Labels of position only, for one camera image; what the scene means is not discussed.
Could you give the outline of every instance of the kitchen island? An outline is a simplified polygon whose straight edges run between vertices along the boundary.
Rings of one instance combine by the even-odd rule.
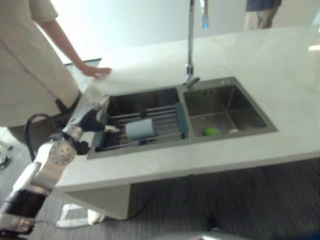
[[[273,28],[197,38],[194,76],[236,77],[277,128],[276,132],[87,159],[66,168],[57,193],[76,204],[125,219],[133,183],[287,163],[320,156],[319,26]],[[187,41],[115,49],[78,107],[105,94],[183,84]],[[94,133],[83,140],[92,143]]]

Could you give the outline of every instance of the faucet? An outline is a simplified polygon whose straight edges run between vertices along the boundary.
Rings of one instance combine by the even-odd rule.
[[[202,12],[202,28],[207,29],[209,27],[209,3],[208,0],[200,0],[201,12]],[[200,80],[199,77],[194,78],[194,63],[192,61],[194,51],[194,15],[195,0],[190,0],[189,9],[189,34],[188,34],[188,60],[186,66],[186,79],[183,84],[188,90],[192,89],[192,86]]]

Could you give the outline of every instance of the white wall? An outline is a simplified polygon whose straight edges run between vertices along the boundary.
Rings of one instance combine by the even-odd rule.
[[[195,37],[243,30],[246,0],[209,0],[210,28],[201,29],[196,0]],[[320,0],[283,0],[274,27],[310,24]],[[52,0],[58,22],[83,60],[101,58],[107,48],[186,39],[189,0]],[[69,60],[58,51],[64,63]]]

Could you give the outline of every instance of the person's hand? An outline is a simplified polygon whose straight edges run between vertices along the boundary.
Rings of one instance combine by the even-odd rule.
[[[102,75],[109,74],[111,72],[111,68],[108,67],[94,67],[86,64],[81,64],[77,67],[84,75],[89,77],[94,77],[99,79]]]

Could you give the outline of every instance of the sink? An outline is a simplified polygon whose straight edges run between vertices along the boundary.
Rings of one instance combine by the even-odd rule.
[[[206,128],[229,134],[267,127],[236,85],[185,92],[184,99],[196,137],[202,137]]]
[[[97,132],[88,159],[276,132],[277,129],[235,77],[200,81],[187,90],[174,85],[115,94],[100,121],[120,132]],[[126,137],[125,125],[152,118],[156,136]],[[219,134],[203,136],[206,128]]]
[[[188,138],[188,124],[176,88],[114,95],[101,118],[104,124],[120,129],[120,132],[100,132],[95,136],[95,151],[108,152],[108,155],[158,149],[166,147],[168,142]],[[128,139],[126,124],[147,118],[152,118],[156,136]]]

